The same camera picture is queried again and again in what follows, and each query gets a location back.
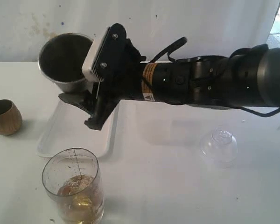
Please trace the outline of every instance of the yellow warning sticker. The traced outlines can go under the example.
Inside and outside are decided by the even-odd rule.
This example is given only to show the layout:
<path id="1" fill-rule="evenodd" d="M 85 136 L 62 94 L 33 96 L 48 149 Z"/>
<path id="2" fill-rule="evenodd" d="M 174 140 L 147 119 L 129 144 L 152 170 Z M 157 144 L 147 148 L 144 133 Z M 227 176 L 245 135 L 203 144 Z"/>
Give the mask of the yellow warning sticker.
<path id="1" fill-rule="evenodd" d="M 158 63 L 148 63 L 144 70 L 142 76 L 148 81 L 148 83 L 152 86 L 153 85 L 153 75 L 154 75 L 154 69 L 157 66 Z M 142 94 L 145 100 L 147 101 L 155 101 L 153 91 L 150 89 L 148 85 L 145 84 L 145 82 L 142 80 L 141 83 L 142 87 Z"/>

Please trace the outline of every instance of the measuring glass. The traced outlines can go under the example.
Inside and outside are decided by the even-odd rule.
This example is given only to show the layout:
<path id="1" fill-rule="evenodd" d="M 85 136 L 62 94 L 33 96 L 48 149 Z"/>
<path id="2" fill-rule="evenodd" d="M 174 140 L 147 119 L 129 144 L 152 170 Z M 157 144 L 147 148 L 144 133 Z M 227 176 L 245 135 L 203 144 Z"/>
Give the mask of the measuring glass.
<path id="1" fill-rule="evenodd" d="M 104 195 L 96 156 L 70 148 L 52 157 L 42 183 L 67 224 L 96 224 L 104 213 Z"/>

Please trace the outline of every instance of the clear plastic cup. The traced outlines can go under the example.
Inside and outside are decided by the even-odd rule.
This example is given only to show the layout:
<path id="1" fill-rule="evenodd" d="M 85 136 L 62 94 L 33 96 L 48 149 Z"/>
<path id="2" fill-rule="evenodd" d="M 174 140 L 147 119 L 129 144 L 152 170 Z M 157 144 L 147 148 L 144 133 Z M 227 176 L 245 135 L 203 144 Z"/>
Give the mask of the clear plastic cup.
<path id="1" fill-rule="evenodd" d="M 200 141 L 200 155 L 208 165 L 218 168 L 230 167 L 238 155 L 237 141 L 228 131 L 211 131 Z"/>
<path id="2" fill-rule="evenodd" d="M 104 195 L 96 156 L 82 148 L 52 157 L 42 172 L 42 183 L 67 224 L 96 224 L 104 213 Z"/>

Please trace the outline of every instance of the white wall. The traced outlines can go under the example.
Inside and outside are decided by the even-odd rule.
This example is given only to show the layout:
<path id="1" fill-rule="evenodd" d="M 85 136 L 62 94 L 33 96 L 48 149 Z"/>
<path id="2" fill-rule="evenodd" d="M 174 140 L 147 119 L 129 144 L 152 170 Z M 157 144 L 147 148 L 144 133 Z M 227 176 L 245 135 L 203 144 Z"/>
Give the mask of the white wall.
<path id="1" fill-rule="evenodd" d="M 119 22 L 152 58 L 179 37 L 173 54 L 229 55 L 265 43 L 279 0 L 0 0 L 0 61 L 35 61 L 51 37 L 78 32 L 95 38 Z"/>

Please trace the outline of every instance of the robotic arm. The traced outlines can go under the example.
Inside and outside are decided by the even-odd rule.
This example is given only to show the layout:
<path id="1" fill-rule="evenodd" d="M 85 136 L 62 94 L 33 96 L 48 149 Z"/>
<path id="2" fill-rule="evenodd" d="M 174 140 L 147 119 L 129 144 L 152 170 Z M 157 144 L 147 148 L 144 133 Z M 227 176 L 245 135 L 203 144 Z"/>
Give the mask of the robotic arm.
<path id="1" fill-rule="evenodd" d="M 280 112 L 280 49 L 266 44 L 236 50 L 230 57 L 173 59 L 170 54 L 187 42 L 172 43 L 149 63 L 126 38 L 118 23 L 92 44 L 82 66 L 92 91 L 62 93 L 59 98 L 90 115 L 85 124 L 101 130 L 121 99 L 241 109 L 262 117 Z M 156 63 L 168 55 L 169 63 Z M 262 114 L 244 106 L 278 107 Z"/>

